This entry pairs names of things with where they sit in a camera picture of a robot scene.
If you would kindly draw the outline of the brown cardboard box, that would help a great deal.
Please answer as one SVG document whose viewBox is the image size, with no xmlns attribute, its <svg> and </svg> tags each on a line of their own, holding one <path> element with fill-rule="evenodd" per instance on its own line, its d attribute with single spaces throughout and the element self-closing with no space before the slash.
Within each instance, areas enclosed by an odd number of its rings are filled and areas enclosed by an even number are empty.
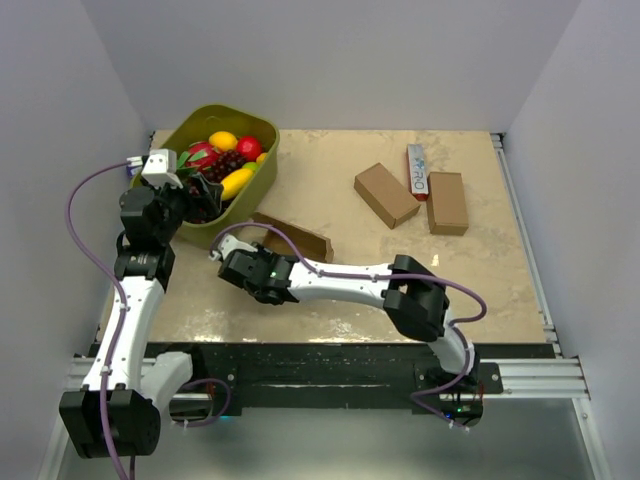
<svg viewBox="0 0 640 480">
<path fill-rule="evenodd" d="M 284 233 L 298 248 L 303 257 L 322 263 L 332 263 L 334 250 L 331 240 L 304 227 L 264 213 L 255 212 L 251 219 L 256 223 L 268 224 Z M 267 230 L 260 241 L 266 248 L 285 255 L 293 255 L 293 249 L 278 234 Z"/>
</svg>

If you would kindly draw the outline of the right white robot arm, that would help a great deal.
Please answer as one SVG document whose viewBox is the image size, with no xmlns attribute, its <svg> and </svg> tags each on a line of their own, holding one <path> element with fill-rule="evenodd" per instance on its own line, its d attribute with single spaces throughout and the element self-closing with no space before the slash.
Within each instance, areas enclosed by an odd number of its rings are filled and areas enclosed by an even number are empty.
<svg viewBox="0 0 640 480">
<path fill-rule="evenodd" d="M 264 247 L 236 246 L 213 250 L 211 259 L 220 263 L 220 279 L 261 304 L 333 300 L 379 309 L 402 336 L 428 345 L 452 390 L 469 392 L 481 380 L 474 347 L 457 325 L 481 319 L 486 303 L 470 289 L 433 275 L 410 256 L 398 255 L 379 265 L 330 265 Z M 450 318 L 448 287 L 474 298 L 480 313 Z"/>
</svg>

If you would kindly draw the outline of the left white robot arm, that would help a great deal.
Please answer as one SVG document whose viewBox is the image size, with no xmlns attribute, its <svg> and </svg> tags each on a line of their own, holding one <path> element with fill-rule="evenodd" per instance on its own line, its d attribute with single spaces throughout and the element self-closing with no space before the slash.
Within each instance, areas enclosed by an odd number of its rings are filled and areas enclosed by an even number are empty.
<svg viewBox="0 0 640 480">
<path fill-rule="evenodd" d="M 84 459 L 135 459 L 154 452 L 162 414 L 179 391 L 202 387 L 229 405 L 231 390 L 207 378 L 195 352 L 169 351 L 143 367 L 152 320 L 166 293 L 175 254 L 170 241 L 194 202 L 174 174 L 147 174 L 141 186 L 120 198 L 123 232 L 117 259 L 105 266 L 82 241 L 79 249 L 112 282 L 109 323 L 81 386 L 65 392 L 59 413 L 78 455 Z"/>
</svg>

